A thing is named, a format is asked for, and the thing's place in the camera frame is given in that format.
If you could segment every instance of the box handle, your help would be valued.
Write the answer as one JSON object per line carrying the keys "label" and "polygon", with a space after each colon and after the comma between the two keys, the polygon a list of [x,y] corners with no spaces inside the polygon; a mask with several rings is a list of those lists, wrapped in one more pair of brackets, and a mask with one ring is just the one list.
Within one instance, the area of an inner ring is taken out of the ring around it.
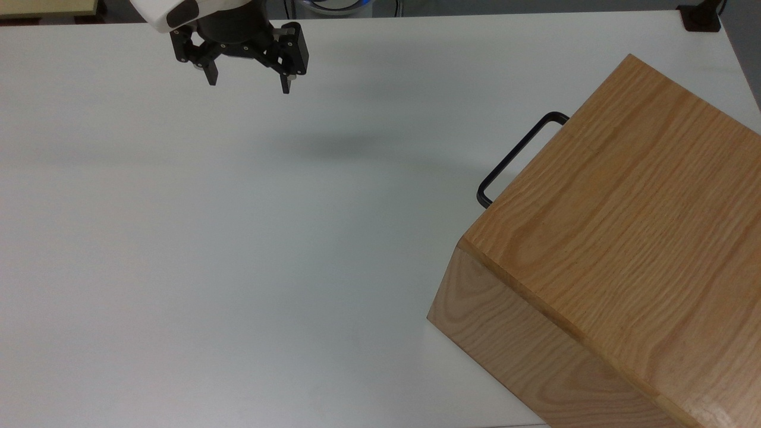
{"label": "box handle", "polygon": [[486,176],[486,178],[483,179],[481,182],[481,185],[478,186],[478,192],[476,192],[476,199],[478,199],[478,202],[483,206],[484,208],[489,208],[490,205],[492,205],[491,199],[489,199],[485,194],[484,191],[486,191],[486,188],[494,181],[495,178],[497,178],[498,175],[505,169],[505,167],[508,166],[510,162],[517,156],[518,153],[523,150],[524,147],[526,147],[526,144],[528,144],[531,139],[539,133],[542,128],[550,122],[557,122],[561,125],[565,125],[566,122],[568,122],[568,116],[566,116],[563,113],[560,113],[558,111],[551,111],[548,114],[545,114],[542,119],[531,128],[531,131],[526,134],[526,136],[518,142],[518,144],[508,153],[507,156],[505,156],[504,159],[502,159],[499,164],[492,170],[492,172],[489,173],[489,175]]}

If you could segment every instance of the floor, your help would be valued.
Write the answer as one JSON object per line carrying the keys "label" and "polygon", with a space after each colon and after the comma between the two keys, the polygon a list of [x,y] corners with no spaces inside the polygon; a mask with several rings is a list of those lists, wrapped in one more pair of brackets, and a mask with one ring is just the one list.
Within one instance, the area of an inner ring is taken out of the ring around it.
{"label": "floor", "polygon": [[[136,22],[140,15],[129,0],[103,0],[109,22]],[[698,0],[403,0],[403,16],[435,16],[466,14],[524,14],[583,11],[673,10],[679,4],[697,4]],[[267,9],[271,19],[285,19],[285,7],[291,2],[270,0]],[[393,16],[395,0],[376,0],[373,15]],[[761,2],[728,0],[721,19],[732,42],[740,65],[761,106]]]}

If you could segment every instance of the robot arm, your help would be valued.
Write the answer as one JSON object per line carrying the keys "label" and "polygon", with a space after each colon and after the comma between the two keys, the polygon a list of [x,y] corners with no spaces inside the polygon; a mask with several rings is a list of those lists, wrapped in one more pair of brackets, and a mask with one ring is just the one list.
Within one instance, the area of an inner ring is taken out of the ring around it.
{"label": "robot arm", "polygon": [[[309,52],[301,25],[289,22],[274,28],[267,18],[266,0],[131,0],[153,28],[169,33],[174,55],[217,82],[215,59],[220,55],[256,59],[280,75],[284,94],[291,81],[307,72]],[[204,40],[195,46],[193,32]]]}

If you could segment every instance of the white table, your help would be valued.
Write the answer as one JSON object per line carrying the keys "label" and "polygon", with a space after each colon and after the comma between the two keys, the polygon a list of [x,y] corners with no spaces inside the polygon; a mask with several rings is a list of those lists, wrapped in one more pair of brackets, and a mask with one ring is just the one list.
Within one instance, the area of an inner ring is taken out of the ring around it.
{"label": "white table", "polygon": [[425,320],[479,181],[627,53],[761,131],[675,11],[303,25],[288,96],[142,24],[0,28],[0,426],[541,423]]}

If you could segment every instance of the wood grain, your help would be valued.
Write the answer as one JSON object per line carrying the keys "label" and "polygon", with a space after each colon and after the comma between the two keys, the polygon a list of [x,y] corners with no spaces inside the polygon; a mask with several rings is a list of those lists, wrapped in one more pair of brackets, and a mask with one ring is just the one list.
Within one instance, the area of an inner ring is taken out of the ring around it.
{"label": "wood grain", "polygon": [[0,0],[0,18],[40,18],[95,14],[97,0]]}
{"label": "wood grain", "polygon": [[681,426],[459,248],[428,319],[552,427]]}
{"label": "wood grain", "polygon": [[664,414],[750,428],[760,220],[761,136],[629,56],[458,246]]}

